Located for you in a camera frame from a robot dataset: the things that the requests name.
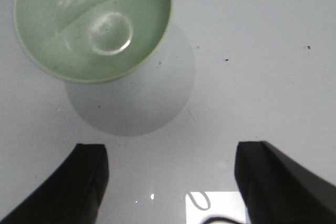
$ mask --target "white surface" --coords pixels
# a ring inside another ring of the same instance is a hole
[[[268,140],[336,184],[336,0],[174,0],[151,61],[100,86],[30,62],[12,2],[0,0],[0,219],[79,142],[109,152],[97,224],[185,223],[186,193],[237,190],[238,141]]]
[[[245,204],[238,191],[191,192],[185,196],[185,211],[186,224],[203,224],[212,217],[246,223]]]

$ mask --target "bowl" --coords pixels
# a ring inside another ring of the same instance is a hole
[[[163,39],[171,0],[15,0],[17,37],[32,60],[68,81],[110,81]]]

